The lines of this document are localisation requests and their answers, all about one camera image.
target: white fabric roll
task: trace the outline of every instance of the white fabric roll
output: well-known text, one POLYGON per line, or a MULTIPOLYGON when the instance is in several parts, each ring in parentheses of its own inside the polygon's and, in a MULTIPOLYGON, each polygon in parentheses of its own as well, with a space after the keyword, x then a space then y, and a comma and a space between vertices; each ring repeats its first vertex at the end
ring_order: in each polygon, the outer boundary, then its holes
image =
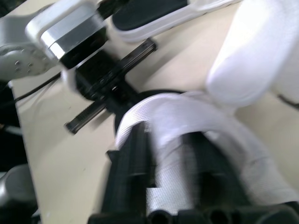
POLYGON ((299 196, 278 172, 266 147, 243 124, 215 106, 202 92, 165 93, 149 97, 123 117, 116 135, 120 148, 131 128, 145 121, 151 131, 157 158, 159 188, 148 189, 149 211, 172 214, 193 207, 183 174, 184 145, 180 136, 193 132, 206 135, 231 161, 251 202, 258 205, 297 201, 299 196))

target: white cloth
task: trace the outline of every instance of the white cloth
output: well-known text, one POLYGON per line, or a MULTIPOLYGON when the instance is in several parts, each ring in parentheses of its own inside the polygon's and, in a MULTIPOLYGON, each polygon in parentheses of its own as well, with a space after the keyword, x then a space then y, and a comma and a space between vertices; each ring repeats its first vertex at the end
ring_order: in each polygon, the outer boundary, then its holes
POLYGON ((246 106, 270 86, 299 102, 299 1, 244 0, 207 78, 218 101, 246 106))
POLYGON ((298 194, 277 171, 266 147, 243 124, 215 106, 202 92, 164 93, 149 97, 123 117, 116 135, 120 148, 132 126, 146 121, 157 158, 159 188, 148 189, 149 211, 173 214, 193 207, 182 170, 184 146, 180 136, 208 132, 236 168, 249 199, 259 205, 297 201, 298 194))

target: beige tabletop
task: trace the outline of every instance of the beige tabletop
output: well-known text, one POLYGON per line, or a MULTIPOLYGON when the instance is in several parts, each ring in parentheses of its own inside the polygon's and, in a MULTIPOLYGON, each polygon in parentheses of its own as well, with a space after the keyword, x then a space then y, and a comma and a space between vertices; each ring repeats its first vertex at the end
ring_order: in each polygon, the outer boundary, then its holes
MULTIPOLYGON (((52 0, 27 0, 12 14, 29 14, 52 0)), ((134 68, 127 80, 138 90, 198 90, 224 41, 238 4, 189 21, 155 37, 157 52, 134 68)), ((125 44, 109 27, 121 56, 138 44, 125 44)), ((14 80, 14 96, 33 89, 58 68, 39 77, 14 80)), ((107 177, 105 152, 114 147, 114 116, 104 112, 75 136, 64 123, 90 102, 68 91, 60 81, 18 103, 27 156, 44 224, 83 224, 98 211, 107 177)), ((299 112, 267 93, 237 112, 269 147, 279 169, 299 190, 299 112)))

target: textured white fabric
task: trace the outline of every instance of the textured white fabric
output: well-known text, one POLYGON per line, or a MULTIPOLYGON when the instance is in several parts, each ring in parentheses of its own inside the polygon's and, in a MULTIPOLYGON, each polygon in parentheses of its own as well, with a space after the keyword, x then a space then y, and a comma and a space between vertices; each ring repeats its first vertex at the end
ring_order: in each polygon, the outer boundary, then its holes
POLYGON ((202 92, 165 93, 152 96, 131 108, 116 135, 120 148, 132 126, 146 121, 157 157, 159 188, 148 189, 148 209, 176 213, 192 208, 192 199, 182 172, 184 146, 180 136, 208 132, 237 169, 250 200, 259 205, 297 201, 298 194, 277 171, 266 147, 240 122, 215 106, 202 92))
POLYGON ((244 0, 206 87, 218 101, 250 105, 273 83, 299 102, 299 1, 244 0))

